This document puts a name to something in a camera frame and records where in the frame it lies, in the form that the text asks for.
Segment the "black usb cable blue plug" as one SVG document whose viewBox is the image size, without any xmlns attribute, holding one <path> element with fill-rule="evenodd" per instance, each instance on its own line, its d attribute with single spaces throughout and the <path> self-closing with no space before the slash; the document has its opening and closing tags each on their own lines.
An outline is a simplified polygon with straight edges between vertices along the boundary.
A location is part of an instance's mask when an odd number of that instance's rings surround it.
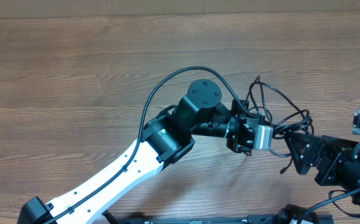
<svg viewBox="0 0 360 224">
<path fill-rule="evenodd" d="M 273 128 L 273 138 L 282 140 L 290 132 L 312 135 L 315 133 L 312 114 L 296 105 L 289 96 L 258 76 L 249 85 L 246 99 L 252 110 L 266 115 L 265 121 Z"/>
</svg>

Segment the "black usb cable silver plug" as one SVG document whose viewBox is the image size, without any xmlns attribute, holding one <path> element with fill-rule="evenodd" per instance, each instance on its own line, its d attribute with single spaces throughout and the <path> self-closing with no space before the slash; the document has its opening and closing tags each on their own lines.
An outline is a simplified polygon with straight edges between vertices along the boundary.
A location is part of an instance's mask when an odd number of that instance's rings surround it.
<svg viewBox="0 0 360 224">
<path fill-rule="evenodd" d="M 257 111 L 257 110 L 260 109 L 260 108 L 262 108 L 262 106 L 258 106 L 257 108 L 256 108 L 256 107 L 252 107 L 252 108 L 249 108 L 249 111 L 251 111 L 251 110 L 256 110 L 256 111 Z M 273 120 L 272 113 L 271 113 L 268 109 L 267 109 L 266 112 L 264 112 L 264 115 L 265 115 L 265 116 L 268 115 L 268 116 L 269 116 L 269 119 L 270 119 L 271 121 Z M 290 154 L 290 153 L 281 154 L 281 153 L 275 152 L 273 149 L 269 149 L 269 152 L 270 152 L 271 154 L 273 154 L 274 156 L 276 156 L 276 157 L 281 157 L 281 158 L 291 157 L 291 154 Z M 283 168 L 279 171 L 279 174 L 285 173 L 285 172 L 287 171 L 287 169 L 291 166 L 291 164 L 292 164 L 292 159 L 289 161 L 289 163 L 288 163 L 285 167 L 283 167 Z"/>
</svg>

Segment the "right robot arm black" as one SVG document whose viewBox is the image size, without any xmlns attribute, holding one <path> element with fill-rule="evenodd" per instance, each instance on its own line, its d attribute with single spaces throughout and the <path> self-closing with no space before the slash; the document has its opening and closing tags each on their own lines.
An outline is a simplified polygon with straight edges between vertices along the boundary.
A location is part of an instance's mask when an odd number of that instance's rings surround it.
<svg viewBox="0 0 360 224">
<path fill-rule="evenodd" d="M 360 141 L 289 132 L 285 142 L 298 174 L 305 175 L 316 167 L 318 185 L 357 190 L 351 197 L 360 205 Z"/>
</svg>

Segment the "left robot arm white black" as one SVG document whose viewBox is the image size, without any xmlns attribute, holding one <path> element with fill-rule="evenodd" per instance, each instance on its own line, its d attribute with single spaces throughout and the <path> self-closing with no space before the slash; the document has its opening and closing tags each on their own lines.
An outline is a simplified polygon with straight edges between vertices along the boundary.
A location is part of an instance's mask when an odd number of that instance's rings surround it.
<svg viewBox="0 0 360 224">
<path fill-rule="evenodd" d="M 273 129 L 264 116 L 243 112 L 246 101 L 221 103 L 221 90 L 210 80 L 196 80 L 177 105 L 142 125 L 141 136 L 89 180 L 48 203 L 34 197 L 20 211 L 18 223 L 93 223 L 143 181 L 179 161 L 195 145 L 194 134 L 225 138 L 234 152 L 268 150 Z"/>
</svg>

